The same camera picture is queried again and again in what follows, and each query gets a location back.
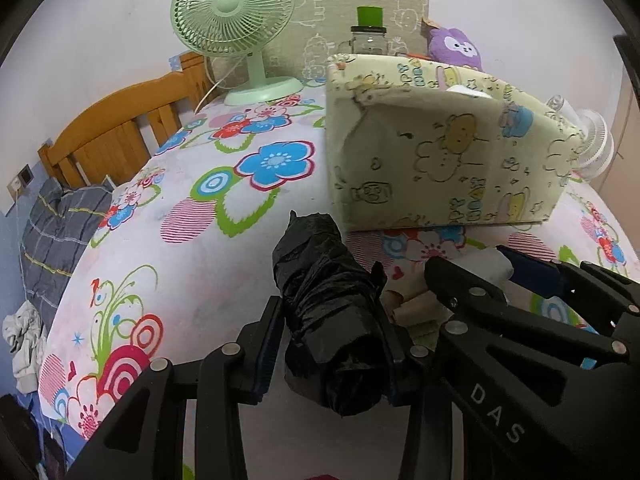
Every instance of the fan base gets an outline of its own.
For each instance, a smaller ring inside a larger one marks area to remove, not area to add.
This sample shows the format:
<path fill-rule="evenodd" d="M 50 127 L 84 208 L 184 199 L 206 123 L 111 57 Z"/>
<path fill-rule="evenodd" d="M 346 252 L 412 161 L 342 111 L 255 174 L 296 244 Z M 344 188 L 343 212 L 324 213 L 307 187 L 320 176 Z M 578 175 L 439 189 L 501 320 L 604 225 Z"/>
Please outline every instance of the fan base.
<path fill-rule="evenodd" d="M 269 77 L 265 85 L 253 87 L 247 82 L 229 91 L 225 97 L 225 105 L 253 105 L 280 99 L 301 90 L 302 83 L 294 77 Z"/>

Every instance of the yellow stripe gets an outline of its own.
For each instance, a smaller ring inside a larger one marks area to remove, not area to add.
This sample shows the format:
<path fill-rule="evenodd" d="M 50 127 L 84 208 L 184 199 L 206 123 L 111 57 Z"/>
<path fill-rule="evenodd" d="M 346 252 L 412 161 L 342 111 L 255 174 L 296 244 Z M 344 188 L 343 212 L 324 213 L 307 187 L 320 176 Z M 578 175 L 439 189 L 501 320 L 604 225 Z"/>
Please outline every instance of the yellow stripe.
<path fill-rule="evenodd" d="M 68 211 L 72 213 L 89 213 L 90 215 L 97 215 L 105 218 L 105 213 L 100 213 L 99 211 L 92 211 L 91 209 L 86 209 L 84 207 L 70 207 Z"/>
<path fill-rule="evenodd" d="M 38 198 L 42 200 L 42 203 L 47 207 L 47 209 L 49 209 L 49 211 L 51 211 L 55 216 L 60 218 L 60 215 L 58 214 L 58 212 L 55 209 L 53 209 L 46 200 L 44 200 L 44 197 L 42 195 L 38 194 Z"/>
<path fill-rule="evenodd" d="M 24 251 L 24 255 L 27 257 L 27 260 L 29 260 L 32 264 L 42 267 L 45 270 L 48 270 L 51 274 L 62 274 L 63 276 L 67 276 L 68 278 L 71 278 L 70 272 L 66 272 L 65 270 L 60 270 L 60 269 L 52 269 L 51 267 L 43 264 L 42 262 L 39 262 L 38 260 L 31 258 L 28 255 L 27 251 Z"/>

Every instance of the plaid fabric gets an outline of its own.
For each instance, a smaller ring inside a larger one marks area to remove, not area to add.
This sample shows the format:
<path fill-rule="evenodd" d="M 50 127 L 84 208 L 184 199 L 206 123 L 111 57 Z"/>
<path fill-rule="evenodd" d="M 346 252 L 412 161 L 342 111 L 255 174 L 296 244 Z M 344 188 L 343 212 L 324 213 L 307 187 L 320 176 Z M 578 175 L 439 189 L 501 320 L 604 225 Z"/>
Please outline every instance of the plaid fabric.
<path fill-rule="evenodd" d="M 66 284 L 110 205 L 111 192 L 103 186 L 65 192 L 50 178 L 40 189 L 20 253 L 27 297 L 48 330 Z"/>

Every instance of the bed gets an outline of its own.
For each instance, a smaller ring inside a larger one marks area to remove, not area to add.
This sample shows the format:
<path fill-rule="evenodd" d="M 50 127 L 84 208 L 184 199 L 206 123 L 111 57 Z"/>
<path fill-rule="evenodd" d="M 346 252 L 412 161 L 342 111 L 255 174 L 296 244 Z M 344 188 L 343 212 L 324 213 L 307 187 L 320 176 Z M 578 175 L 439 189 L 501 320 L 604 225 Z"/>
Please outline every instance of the bed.
<path fill-rule="evenodd" d="M 332 210 L 323 79 L 306 80 L 300 94 L 277 102 L 227 107 L 214 100 L 182 126 L 174 103 L 188 98 L 195 106 L 210 83 L 200 56 L 181 61 L 182 72 L 108 96 L 40 150 L 50 176 L 70 187 L 100 184 L 107 175 L 129 183 L 114 193 L 68 280 L 40 375 L 42 413 L 85 439 L 153 358 L 201 359 L 257 320 L 277 293 L 271 251 L 289 211 Z M 154 156 L 134 122 L 142 114 L 160 146 Z M 640 280 L 628 238 L 576 177 L 543 224 L 352 233 L 346 243 L 364 267 L 382 262 L 391 282 L 431 256 L 455 258 L 496 244 L 542 259 L 589 260 Z M 518 306 L 586 326 L 557 298 L 530 295 Z M 407 410 L 381 403 L 340 419 L 292 393 L 283 375 L 280 355 L 271 394 L 258 408 L 241 409 L 250 476 L 397 474 Z M 193 423 L 190 411 L 187 464 Z"/>

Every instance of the green fan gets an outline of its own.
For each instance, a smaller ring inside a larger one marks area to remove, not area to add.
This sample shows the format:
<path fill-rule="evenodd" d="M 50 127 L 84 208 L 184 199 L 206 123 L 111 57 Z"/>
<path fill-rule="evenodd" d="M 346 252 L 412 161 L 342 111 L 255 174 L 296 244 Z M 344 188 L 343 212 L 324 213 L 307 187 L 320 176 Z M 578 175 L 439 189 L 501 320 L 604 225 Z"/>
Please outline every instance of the green fan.
<path fill-rule="evenodd" d="M 262 48 L 289 23 L 296 0 L 173 0 L 175 33 L 191 50 L 210 57 L 246 54 L 249 81 L 231 90 L 227 105 L 246 105 L 295 94 L 293 77 L 264 75 Z"/>

